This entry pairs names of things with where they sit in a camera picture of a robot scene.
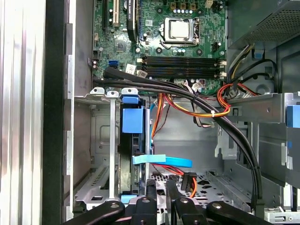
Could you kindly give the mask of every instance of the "ram slot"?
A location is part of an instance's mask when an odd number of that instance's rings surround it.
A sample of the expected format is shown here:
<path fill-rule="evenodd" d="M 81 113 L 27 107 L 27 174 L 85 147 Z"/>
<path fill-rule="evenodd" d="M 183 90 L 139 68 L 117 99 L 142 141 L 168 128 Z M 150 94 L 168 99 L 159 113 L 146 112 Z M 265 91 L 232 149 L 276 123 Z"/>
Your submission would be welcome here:
<path fill-rule="evenodd" d="M 174 68 L 174 67 L 148 67 L 146 69 L 147 76 L 161 79 L 200 79 L 200 78 L 216 78 L 217 69 L 199 69 L 199 68 Z"/>
<path fill-rule="evenodd" d="M 112 24 L 114 27 L 119 27 L 119 8 L 120 8 L 120 0 L 113 0 L 113 16 L 112 16 Z"/>
<path fill-rule="evenodd" d="M 108 0 L 102 0 L 102 29 L 107 28 L 108 19 Z"/>
<path fill-rule="evenodd" d="M 216 68 L 218 61 L 215 59 L 182 58 L 182 57 L 146 57 L 148 67 L 192 67 L 192 68 Z"/>

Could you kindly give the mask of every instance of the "black cable tie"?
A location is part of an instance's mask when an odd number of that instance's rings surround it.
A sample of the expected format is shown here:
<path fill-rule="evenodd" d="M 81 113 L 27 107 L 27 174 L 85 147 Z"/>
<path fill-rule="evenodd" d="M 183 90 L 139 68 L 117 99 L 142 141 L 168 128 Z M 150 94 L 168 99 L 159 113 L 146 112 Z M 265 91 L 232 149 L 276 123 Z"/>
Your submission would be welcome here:
<path fill-rule="evenodd" d="M 260 170 L 261 169 L 261 167 L 260 166 L 254 166 L 254 167 L 251 167 L 251 170 Z"/>
<path fill-rule="evenodd" d="M 195 96 L 192 98 L 192 102 L 194 102 L 196 100 L 196 98 L 198 98 L 200 93 L 196 92 Z"/>

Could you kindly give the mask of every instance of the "sata port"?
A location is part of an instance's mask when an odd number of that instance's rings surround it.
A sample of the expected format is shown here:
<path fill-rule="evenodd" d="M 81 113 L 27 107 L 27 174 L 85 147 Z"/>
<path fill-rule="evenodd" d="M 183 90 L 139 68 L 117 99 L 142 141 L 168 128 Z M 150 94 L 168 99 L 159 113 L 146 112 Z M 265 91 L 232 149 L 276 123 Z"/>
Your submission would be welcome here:
<path fill-rule="evenodd" d="M 118 66 L 119 65 L 119 61 L 117 61 L 117 60 L 109 60 L 108 61 L 108 65 L 109 66 L 113 66 L 113 65 Z"/>

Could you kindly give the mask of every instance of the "black cable bundle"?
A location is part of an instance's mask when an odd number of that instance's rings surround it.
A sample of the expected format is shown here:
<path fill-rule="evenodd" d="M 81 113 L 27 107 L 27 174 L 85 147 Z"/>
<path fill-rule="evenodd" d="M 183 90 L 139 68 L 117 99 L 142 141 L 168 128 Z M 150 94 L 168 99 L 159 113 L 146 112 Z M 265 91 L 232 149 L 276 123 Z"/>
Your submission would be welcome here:
<path fill-rule="evenodd" d="M 108 68 L 105 73 L 110 77 L 115 79 L 126 79 L 129 81 L 120 81 L 120 80 L 104 80 L 94 78 L 94 83 L 100 86 L 107 87 L 136 87 L 138 90 L 154 93 L 164 93 L 176 95 L 189 99 L 191 102 L 196 104 L 198 107 L 202 108 L 205 112 L 210 113 L 219 111 L 210 105 L 206 100 L 190 93 L 189 91 L 183 89 L 182 87 L 170 83 L 170 82 L 160 82 L 154 80 L 148 80 L 145 78 L 137 77 L 131 74 L 124 73 L 122 71 Z M 251 199 L 251 206 L 255 209 L 255 215 L 258 217 L 264 216 L 264 204 L 263 204 L 263 189 L 262 189 L 262 179 L 260 168 L 254 154 L 253 148 L 249 143 L 248 139 L 243 135 L 243 133 L 236 128 L 225 116 L 223 117 L 214 117 L 213 118 L 224 131 L 226 131 L 229 136 L 237 143 L 241 151 L 245 155 L 247 162 L 251 167 L 252 180 L 253 180 L 253 192 Z"/>

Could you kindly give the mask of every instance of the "blue plastic tab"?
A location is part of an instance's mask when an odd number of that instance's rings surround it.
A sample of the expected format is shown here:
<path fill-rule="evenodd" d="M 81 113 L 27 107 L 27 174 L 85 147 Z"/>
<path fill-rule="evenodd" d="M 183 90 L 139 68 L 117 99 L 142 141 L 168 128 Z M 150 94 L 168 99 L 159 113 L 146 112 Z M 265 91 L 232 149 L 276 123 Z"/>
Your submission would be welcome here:
<path fill-rule="evenodd" d="M 300 128 L 300 105 L 287 106 L 286 125 L 288 128 Z"/>
<path fill-rule="evenodd" d="M 166 162 L 165 155 L 141 155 L 141 156 L 132 156 L 132 163 L 134 165 L 141 163 L 164 163 Z"/>
<path fill-rule="evenodd" d="M 125 104 L 138 104 L 139 97 L 138 96 L 123 96 L 122 102 Z"/>
<path fill-rule="evenodd" d="M 143 133 L 143 109 L 123 109 L 123 133 Z"/>
<path fill-rule="evenodd" d="M 166 157 L 165 163 L 159 163 L 162 165 L 172 165 L 177 167 L 193 167 L 193 162 L 186 158 L 174 158 L 174 157 Z"/>
<path fill-rule="evenodd" d="M 123 204 L 128 204 L 130 199 L 136 198 L 136 197 L 137 197 L 137 195 L 121 195 L 121 202 Z"/>

